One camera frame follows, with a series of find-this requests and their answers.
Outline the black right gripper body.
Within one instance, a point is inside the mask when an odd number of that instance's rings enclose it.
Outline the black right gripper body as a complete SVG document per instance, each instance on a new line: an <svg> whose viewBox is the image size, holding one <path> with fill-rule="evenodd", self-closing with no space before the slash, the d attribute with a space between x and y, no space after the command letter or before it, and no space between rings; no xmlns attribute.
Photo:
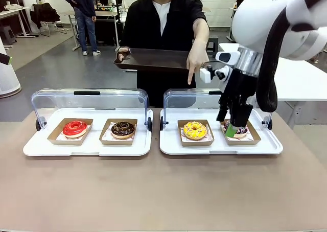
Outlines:
<svg viewBox="0 0 327 232"><path fill-rule="evenodd" d="M245 105L247 99L256 92L258 78L244 74L239 69L229 69L228 78L221 81L219 89L222 95L219 100L220 108L231 109L232 105Z"/></svg>

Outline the person's left hand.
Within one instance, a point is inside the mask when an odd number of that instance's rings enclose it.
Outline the person's left hand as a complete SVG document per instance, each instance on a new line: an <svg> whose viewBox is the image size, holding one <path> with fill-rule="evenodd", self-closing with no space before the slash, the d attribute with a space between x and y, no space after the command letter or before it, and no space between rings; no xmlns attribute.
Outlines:
<svg viewBox="0 0 327 232"><path fill-rule="evenodd" d="M186 67L189 70L188 85L191 84L193 74L199 70L206 61L206 43L200 39L195 39L186 60Z"/></svg>

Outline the person's right hand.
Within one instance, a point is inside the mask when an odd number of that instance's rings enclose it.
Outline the person's right hand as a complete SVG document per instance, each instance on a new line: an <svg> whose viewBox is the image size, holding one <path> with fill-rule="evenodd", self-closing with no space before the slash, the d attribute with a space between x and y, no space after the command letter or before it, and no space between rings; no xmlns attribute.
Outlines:
<svg viewBox="0 0 327 232"><path fill-rule="evenodd" d="M119 60L119 62L122 62L128 54L129 54L128 47L120 47L117 52L117 59Z"/></svg>

